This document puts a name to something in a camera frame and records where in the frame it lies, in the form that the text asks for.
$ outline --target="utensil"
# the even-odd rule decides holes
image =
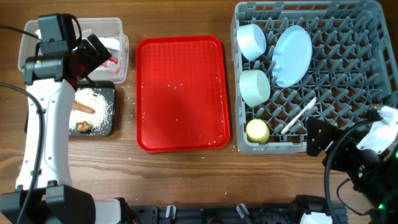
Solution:
[[[239,88],[244,102],[250,107],[267,101],[271,93],[268,78],[261,70],[243,71],[239,78]]]
[[[282,129],[282,131],[280,132],[281,134],[285,134],[292,126],[293,124],[298,120],[298,118],[304,114],[304,112],[310,110],[311,108],[313,108],[315,106],[315,103],[317,102],[317,98],[315,97],[314,99],[312,99],[309,104],[307,106],[305,106],[305,108],[296,116],[293,118],[293,120],[291,122],[289,122],[287,124],[286,127],[284,127]]]
[[[238,27],[236,38],[243,56],[250,61],[260,57],[266,51],[266,37],[261,28],[255,24]]]

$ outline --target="yellow cup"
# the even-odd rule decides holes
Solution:
[[[264,144],[269,138],[269,128],[261,119],[253,119],[246,125],[248,140],[252,143]]]

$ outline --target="white bowl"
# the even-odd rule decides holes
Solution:
[[[244,102],[250,107],[267,101],[271,92],[269,80],[261,70],[243,71],[239,78],[239,89]]]
[[[238,27],[236,37],[243,56],[249,61],[255,60],[266,51],[266,37],[261,28],[255,24]]]

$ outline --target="black mount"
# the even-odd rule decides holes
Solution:
[[[17,222],[26,195],[27,190],[0,195],[1,213],[11,223]],[[29,200],[24,223],[94,224],[95,205],[93,197],[67,185],[35,189]]]
[[[174,207],[131,206],[141,224],[290,224],[300,223],[304,213],[320,212],[329,215],[322,197],[298,195],[290,203],[264,204],[256,207]],[[341,223],[348,223],[342,204],[334,207]],[[244,218],[240,211],[245,210]]]

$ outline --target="wooden table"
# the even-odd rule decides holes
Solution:
[[[69,165],[73,186],[95,199],[124,197],[130,205],[260,205],[290,202],[297,194],[324,196],[321,161],[324,156],[246,156],[236,147],[234,125],[234,70],[229,25],[238,1],[131,1],[100,3],[32,4],[18,0],[0,5],[0,24],[23,29],[42,14],[67,12],[77,17],[119,17],[129,37],[127,80],[117,85],[115,131],[106,138],[71,138]],[[393,2],[383,1],[393,45],[398,21]],[[21,35],[0,30],[0,82],[24,88],[17,59]],[[138,148],[135,135],[135,47],[146,37],[213,34],[222,41],[228,81],[232,137],[220,150],[148,154]],[[25,149],[27,100],[22,94],[0,88],[0,193],[12,192]],[[331,194],[347,175],[332,172]],[[346,184],[345,201],[365,211],[363,195]],[[350,223],[367,223],[369,217],[349,213]],[[9,223],[0,216],[0,223]]]

